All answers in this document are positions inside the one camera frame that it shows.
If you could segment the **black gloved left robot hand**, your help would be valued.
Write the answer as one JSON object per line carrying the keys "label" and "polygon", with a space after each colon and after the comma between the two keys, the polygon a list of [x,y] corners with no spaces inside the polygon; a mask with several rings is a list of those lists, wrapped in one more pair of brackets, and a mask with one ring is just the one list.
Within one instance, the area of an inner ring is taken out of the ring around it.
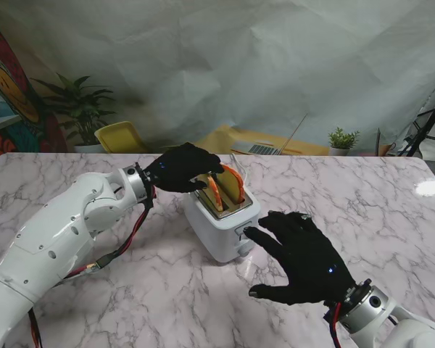
{"label": "black gloved left robot hand", "polygon": [[189,142],[170,149],[144,169],[152,183],[168,192],[189,193],[207,187],[198,175],[223,173],[219,156]]}

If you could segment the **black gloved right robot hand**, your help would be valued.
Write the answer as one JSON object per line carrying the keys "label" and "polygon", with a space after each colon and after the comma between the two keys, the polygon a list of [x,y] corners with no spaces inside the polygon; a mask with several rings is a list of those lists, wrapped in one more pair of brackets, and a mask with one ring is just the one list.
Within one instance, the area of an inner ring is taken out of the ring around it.
{"label": "black gloved right robot hand", "polygon": [[289,284],[257,284],[249,296],[286,305],[340,302],[356,282],[330,240],[301,212],[270,211],[258,220],[261,227],[244,229],[244,234],[275,258],[285,271]]}

